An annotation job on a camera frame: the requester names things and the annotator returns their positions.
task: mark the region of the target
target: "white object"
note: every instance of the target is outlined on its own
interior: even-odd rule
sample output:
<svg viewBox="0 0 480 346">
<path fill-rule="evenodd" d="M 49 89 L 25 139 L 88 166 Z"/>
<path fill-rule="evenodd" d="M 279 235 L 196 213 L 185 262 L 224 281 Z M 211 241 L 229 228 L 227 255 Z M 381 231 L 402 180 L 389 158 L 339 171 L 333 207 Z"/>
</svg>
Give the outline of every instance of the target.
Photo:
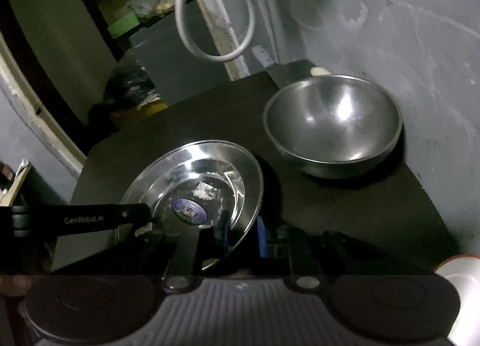
<svg viewBox="0 0 480 346">
<path fill-rule="evenodd" d="M 460 313 L 448 339 L 457 346 L 480 345 L 480 257 L 453 257 L 436 273 L 450 281 L 460 295 Z"/>
<path fill-rule="evenodd" d="M 321 77 L 323 75 L 331 75 L 332 73 L 323 67 L 312 67 L 310 69 L 310 75 L 312 77 Z"/>
<path fill-rule="evenodd" d="M 18 175 L 22 172 L 22 170 L 27 167 L 30 164 L 30 161 L 28 159 L 22 159 L 22 162 L 18 166 L 17 172 L 15 173 L 15 177 L 18 177 Z"/>
<path fill-rule="evenodd" d="M 195 197 L 201 200 L 213 200 L 217 194 L 217 189 L 205 182 L 200 182 L 195 190 L 192 192 Z"/>
<path fill-rule="evenodd" d="M 199 59 L 207 60 L 210 62 L 229 62 L 231 60 L 239 57 L 244 50 L 246 50 L 251 43 L 251 39 L 254 37 L 255 32 L 255 8 L 252 0 L 246 0 L 248 8 L 248 29 L 245 35 L 245 38 L 241 44 L 234 49 L 232 52 L 223 55 L 223 56 L 214 56 L 209 55 L 208 53 L 203 52 L 191 39 L 188 30 L 185 25 L 185 2 L 184 0 L 175 0 L 175 21 L 177 23 L 177 30 L 180 38 L 185 45 L 185 47 L 190 51 L 190 53 Z"/>
<path fill-rule="evenodd" d="M 268 51 L 262 45 L 255 45 L 251 49 L 251 52 L 264 68 L 268 68 L 275 64 L 275 60 L 272 59 Z"/>
</svg>

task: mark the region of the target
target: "black table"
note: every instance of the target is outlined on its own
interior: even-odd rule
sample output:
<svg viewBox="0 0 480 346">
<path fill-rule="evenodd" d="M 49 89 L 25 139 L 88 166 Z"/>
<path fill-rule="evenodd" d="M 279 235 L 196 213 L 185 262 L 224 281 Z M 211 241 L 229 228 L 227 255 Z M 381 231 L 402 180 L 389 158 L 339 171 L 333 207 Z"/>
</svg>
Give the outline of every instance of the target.
<svg viewBox="0 0 480 346">
<path fill-rule="evenodd" d="M 263 107 L 277 90 L 267 73 L 259 73 L 127 126 L 91 150 L 71 203 L 119 202 L 132 180 L 164 153 L 192 141 L 229 140 L 260 161 L 261 215 L 267 220 L 281 218 L 310 235 L 338 230 L 428 268 L 457 253 L 440 215 L 402 161 L 401 142 L 375 170 L 347 181 L 314 179 L 285 161 L 262 126 Z M 70 238 L 62 239 L 65 246 Z M 91 247 L 83 241 L 73 250 L 82 246 Z"/>
</svg>

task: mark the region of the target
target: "gray wall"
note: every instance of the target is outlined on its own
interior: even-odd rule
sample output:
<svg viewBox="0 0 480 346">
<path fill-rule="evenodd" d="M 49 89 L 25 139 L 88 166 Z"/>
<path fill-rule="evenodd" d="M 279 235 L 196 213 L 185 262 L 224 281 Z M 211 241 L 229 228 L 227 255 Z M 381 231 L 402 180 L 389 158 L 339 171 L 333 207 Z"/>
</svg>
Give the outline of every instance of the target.
<svg viewBox="0 0 480 346">
<path fill-rule="evenodd" d="M 116 65 L 82 0 L 9 0 L 55 88 L 84 123 Z"/>
<path fill-rule="evenodd" d="M 268 5 L 281 62 L 307 57 L 390 90 L 407 164 L 461 249 L 480 254 L 480 0 Z"/>
<path fill-rule="evenodd" d="M 0 77 L 0 160 L 16 170 L 23 158 L 34 169 L 24 186 L 45 204 L 68 204 L 77 183 L 75 177 L 42 143 L 16 113 L 6 97 Z"/>
</svg>

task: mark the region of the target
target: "screw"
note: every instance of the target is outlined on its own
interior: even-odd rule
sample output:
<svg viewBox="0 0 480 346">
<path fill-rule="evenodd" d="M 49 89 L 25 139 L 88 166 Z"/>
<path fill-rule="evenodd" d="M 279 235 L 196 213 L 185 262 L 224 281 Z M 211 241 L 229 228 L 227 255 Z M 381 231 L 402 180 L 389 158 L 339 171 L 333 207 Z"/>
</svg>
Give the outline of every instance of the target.
<svg viewBox="0 0 480 346">
<path fill-rule="evenodd" d="M 168 289 L 177 290 L 186 288 L 189 285 L 189 282 L 186 277 L 175 276 L 167 278 L 165 280 L 165 285 Z"/>
<path fill-rule="evenodd" d="M 295 282 L 300 288 L 303 289 L 315 289 L 320 285 L 318 278 L 308 276 L 299 277 Z"/>
</svg>

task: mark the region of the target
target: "blue part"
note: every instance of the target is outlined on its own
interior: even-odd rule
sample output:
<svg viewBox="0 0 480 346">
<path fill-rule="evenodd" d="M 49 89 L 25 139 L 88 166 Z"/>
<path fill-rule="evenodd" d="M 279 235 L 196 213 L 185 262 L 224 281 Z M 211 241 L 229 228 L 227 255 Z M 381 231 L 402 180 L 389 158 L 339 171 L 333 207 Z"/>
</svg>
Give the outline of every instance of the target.
<svg viewBox="0 0 480 346">
<path fill-rule="evenodd" d="M 267 257 L 267 242 L 265 236 L 265 226 L 261 216 L 257 216 L 258 250 L 261 258 Z"/>
</svg>

